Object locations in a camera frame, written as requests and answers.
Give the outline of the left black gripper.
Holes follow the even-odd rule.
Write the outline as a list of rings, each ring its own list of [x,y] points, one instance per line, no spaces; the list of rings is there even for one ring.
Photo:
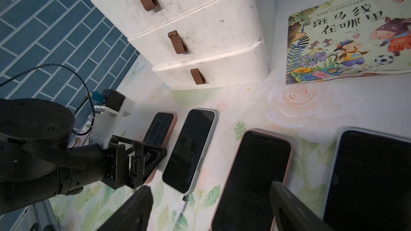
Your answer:
[[[167,148],[114,135],[107,149],[108,167],[102,182],[114,190],[124,186],[136,189],[147,182],[166,156]]]

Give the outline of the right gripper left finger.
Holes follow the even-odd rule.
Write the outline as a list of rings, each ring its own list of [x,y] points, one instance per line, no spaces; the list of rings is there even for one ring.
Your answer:
[[[149,186],[141,186],[98,231],[146,231],[154,199]]]

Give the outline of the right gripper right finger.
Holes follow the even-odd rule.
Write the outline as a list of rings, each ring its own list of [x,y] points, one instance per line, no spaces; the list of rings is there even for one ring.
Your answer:
[[[332,230],[281,182],[271,184],[270,201],[280,231]]]

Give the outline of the phone with orange case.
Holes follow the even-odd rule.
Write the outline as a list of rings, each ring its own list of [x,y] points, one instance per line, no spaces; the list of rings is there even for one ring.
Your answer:
[[[172,131],[177,122],[177,114],[173,112],[159,112],[155,115],[143,142],[147,145],[167,148]],[[153,171],[145,184],[152,181],[156,170]]]

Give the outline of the phone with red case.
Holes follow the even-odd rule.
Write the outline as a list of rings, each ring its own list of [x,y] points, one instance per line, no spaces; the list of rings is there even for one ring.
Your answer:
[[[285,183],[293,155],[293,139],[262,129],[247,130],[211,222],[212,231],[271,231],[274,214],[270,188]]]

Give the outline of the phone with pale green case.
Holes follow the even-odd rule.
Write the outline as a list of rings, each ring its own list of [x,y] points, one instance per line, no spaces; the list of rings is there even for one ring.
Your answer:
[[[334,231],[410,230],[411,140],[343,129],[321,215]]]

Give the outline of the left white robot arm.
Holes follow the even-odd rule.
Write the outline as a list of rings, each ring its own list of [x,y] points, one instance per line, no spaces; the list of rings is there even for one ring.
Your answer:
[[[74,115],[36,98],[1,100],[1,214],[75,195],[102,182],[112,189],[138,188],[166,157],[166,148],[112,136],[98,144],[69,148]]]

